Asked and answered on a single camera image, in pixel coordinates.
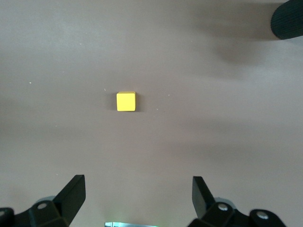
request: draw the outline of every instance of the round metal screw head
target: round metal screw head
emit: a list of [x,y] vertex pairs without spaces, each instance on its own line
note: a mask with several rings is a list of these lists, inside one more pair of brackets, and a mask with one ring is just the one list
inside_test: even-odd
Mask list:
[[268,215],[267,215],[265,212],[263,212],[263,211],[258,211],[258,212],[257,212],[257,216],[258,216],[259,218],[261,218],[261,219],[264,219],[264,220],[267,220],[267,219],[268,219]]
[[223,203],[220,203],[220,204],[218,205],[218,208],[219,208],[220,210],[222,210],[222,211],[227,211],[227,210],[228,210],[228,207],[227,207],[225,204],[223,204]]
[[45,208],[46,206],[47,206],[46,203],[41,203],[41,204],[39,204],[39,205],[37,206],[37,208],[38,208],[39,210],[41,210],[41,209]]

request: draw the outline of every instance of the yellow cube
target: yellow cube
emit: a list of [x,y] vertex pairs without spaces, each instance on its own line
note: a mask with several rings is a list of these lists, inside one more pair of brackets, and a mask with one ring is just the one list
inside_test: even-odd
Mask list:
[[135,111],[136,93],[134,91],[121,91],[117,93],[117,111]]

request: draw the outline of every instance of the black mechanical part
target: black mechanical part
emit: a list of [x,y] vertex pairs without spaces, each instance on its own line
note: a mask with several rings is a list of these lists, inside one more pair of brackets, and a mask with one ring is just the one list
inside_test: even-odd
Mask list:
[[192,199],[198,218],[188,227],[286,227],[268,210],[252,210],[246,216],[228,203],[216,202],[200,176],[193,177]]
[[279,39],[303,35],[303,0],[290,0],[276,9],[271,18],[271,30]]
[[84,175],[75,175],[52,201],[40,201],[17,215],[0,208],[0,227],[68,227],[85,197]]

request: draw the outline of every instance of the cube front face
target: cube front face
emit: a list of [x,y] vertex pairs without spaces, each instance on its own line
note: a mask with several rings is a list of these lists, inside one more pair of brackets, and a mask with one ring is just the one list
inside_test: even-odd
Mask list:
[[136,93],[134,91],[122,91],[117,93],[117,111],[135,111]]

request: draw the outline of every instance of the dark ribbed cylindrical object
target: dark ribbed cylindrical object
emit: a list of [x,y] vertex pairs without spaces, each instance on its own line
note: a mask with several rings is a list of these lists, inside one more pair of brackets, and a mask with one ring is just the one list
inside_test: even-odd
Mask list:
[[279,39],[303,35],[303,0],[290,0],[276,9],[271,30]]

